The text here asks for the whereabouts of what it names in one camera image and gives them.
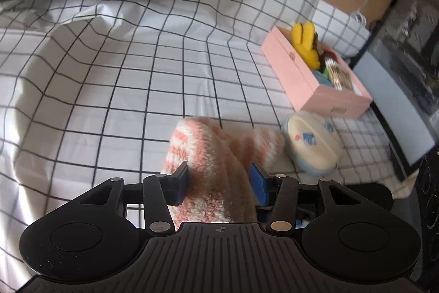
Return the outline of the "glass computer case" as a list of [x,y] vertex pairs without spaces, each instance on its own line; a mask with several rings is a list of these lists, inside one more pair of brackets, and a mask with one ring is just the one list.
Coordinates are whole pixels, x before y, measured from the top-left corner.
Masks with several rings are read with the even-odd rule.
[[392,0],[351,67],[403,180],[438,149],[438,0]]

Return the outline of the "yellow plush toy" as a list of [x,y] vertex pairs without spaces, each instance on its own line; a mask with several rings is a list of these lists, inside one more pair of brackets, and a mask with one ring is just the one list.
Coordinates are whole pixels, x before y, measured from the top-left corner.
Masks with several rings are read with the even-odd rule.
[[311,21],[296,23],[292,27],[292,46],[311,70],[321,67],[315,37],[315,25]]

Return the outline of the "pink striped knitted cloth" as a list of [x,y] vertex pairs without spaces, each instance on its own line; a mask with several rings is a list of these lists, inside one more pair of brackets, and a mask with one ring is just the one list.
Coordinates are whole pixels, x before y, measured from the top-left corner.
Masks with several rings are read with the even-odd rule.
[[270,170],[285,140],[278,129],[255,128],[233,135],[210,118],[184,118],[174,129],[162,172],[185,163],[189,183],[183,202],[170,207],[174,225],[184,222],[255,222],[256,198],[249,168]]

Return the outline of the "white grid tablecloth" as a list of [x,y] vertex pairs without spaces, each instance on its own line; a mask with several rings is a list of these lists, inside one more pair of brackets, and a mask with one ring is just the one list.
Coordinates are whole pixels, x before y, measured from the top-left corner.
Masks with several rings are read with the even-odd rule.
[[108,178],[160,172],[181,118],[280,126],[293,108],[260,46],[306,20],[343,57],[370,35],[322,0],[3,3],[1,291],[28,281],[29,224]]

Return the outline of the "cream round pouch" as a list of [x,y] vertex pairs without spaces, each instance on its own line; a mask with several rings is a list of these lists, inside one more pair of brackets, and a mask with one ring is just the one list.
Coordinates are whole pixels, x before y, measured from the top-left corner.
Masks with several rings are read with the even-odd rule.
[[285,120],[282,133],[288,156],[304,172],[323,176],[339,168],[345,147],[328,119],[298,111]]

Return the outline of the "pink cardboard box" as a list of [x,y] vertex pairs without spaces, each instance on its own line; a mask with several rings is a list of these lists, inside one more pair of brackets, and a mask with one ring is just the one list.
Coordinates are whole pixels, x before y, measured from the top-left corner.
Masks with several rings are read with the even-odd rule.
[[314,73],[287,39],[288,30],[273,27],[261,50],[278,77],[294,110],[309,111],[323,117],[356,119],[369,109],[373,99],[347,63],[336,53],[338,64],[350,75],[353,90],[338,91],[319,83]]

